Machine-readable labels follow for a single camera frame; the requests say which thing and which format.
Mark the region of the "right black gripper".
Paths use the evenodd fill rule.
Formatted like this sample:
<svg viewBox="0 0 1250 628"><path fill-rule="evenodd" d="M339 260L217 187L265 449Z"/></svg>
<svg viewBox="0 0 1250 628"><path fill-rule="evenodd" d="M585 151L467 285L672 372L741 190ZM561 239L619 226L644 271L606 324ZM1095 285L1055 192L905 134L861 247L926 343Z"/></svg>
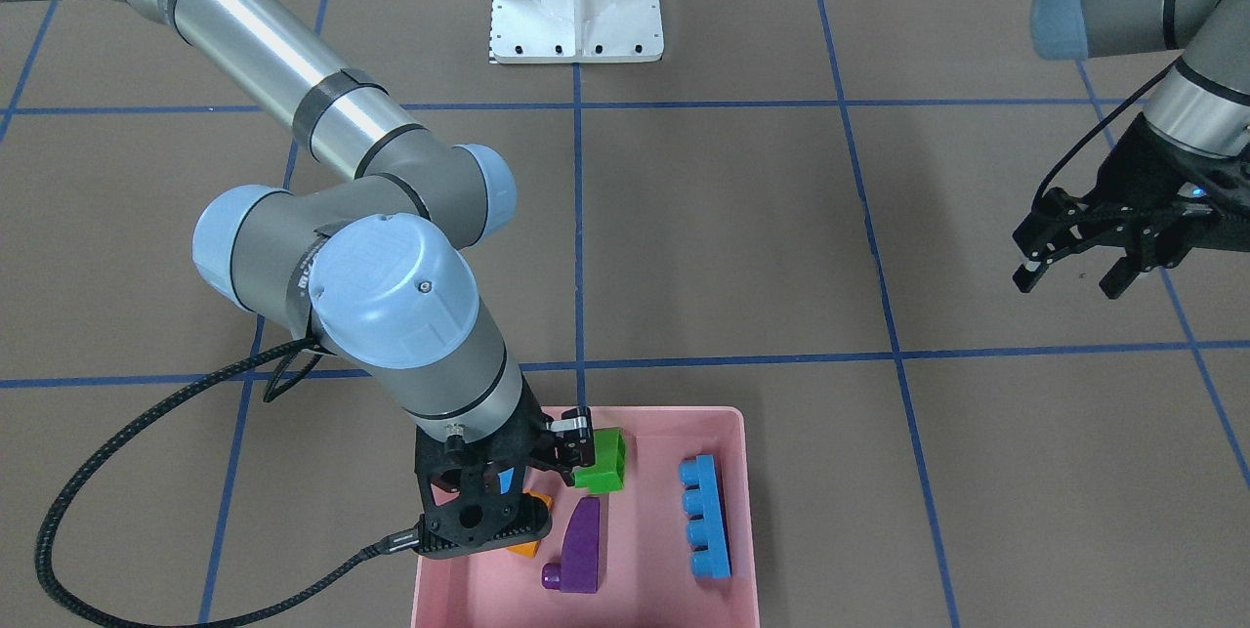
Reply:
<svg viewBox="0 0 1250 628"><path fill-rule="evenodd" d="M451 560L478 552L504 548L505 528L515 517L534 450L545 433L541 413L528 382L521 382L518 410L499 432L479 442L434 440L418 432L415 472L422 513L415 525L414 552L432 560ZM576 485L579 469L598 463L592 414L576 407L546 420L551 438L552 469L562 484ZM515 469L512 490L501 495L498 473Z"/></svg>

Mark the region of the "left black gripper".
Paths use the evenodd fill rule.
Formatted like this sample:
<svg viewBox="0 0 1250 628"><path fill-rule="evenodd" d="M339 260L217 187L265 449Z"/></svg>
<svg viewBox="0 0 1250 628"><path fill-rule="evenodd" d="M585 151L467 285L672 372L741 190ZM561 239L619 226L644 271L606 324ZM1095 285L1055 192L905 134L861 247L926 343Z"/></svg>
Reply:
<svg viewBox="0 0 1250 628"><path fill-rule="evenodd" d="M1152 268L1192 249L1248 251L1248 150L1210 156L1179 148L1138 116L1080 196L1045 188L1012 231L1021 263L1012 283L1030 294L1055 261L1118 248L1099 281L1119 299Z"/></svg>

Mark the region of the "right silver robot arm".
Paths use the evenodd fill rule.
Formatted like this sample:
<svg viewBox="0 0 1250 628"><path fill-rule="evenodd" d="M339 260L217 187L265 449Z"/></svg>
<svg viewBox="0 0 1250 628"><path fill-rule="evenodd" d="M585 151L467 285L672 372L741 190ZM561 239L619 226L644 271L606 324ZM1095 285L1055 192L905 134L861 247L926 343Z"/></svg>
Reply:
<svg viewBox="0 0 1250 628"><path fill-rule="evenodd" d="M224 191L192 231L192 261L288 328L295 352L362 368L414 419L424 512L385 548L445 560L542 539L551 513L526 473L571 484L591 428L585 413L541 412L462 255L518 210L502 156L439 143L278 0L110 1L170 28L341 176L308 195Z"/></svg>

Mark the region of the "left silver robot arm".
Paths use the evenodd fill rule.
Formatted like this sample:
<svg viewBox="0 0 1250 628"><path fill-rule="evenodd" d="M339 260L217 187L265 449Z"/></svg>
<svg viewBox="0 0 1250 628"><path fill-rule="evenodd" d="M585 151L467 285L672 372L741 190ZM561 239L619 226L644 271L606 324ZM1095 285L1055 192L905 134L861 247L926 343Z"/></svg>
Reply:
<svg viewBox="0 0 1250 628"><path fill-rule="evenodd" d="M1249 0L1032 0L1030 33L1045 60L1176 51L1138 98L1146 105L1081 196L1042 179L1014 230L1031 291L1052 263L1120 248L1100 289L1121 296L1142 273L1195 249L1246 251Z"/></svg>

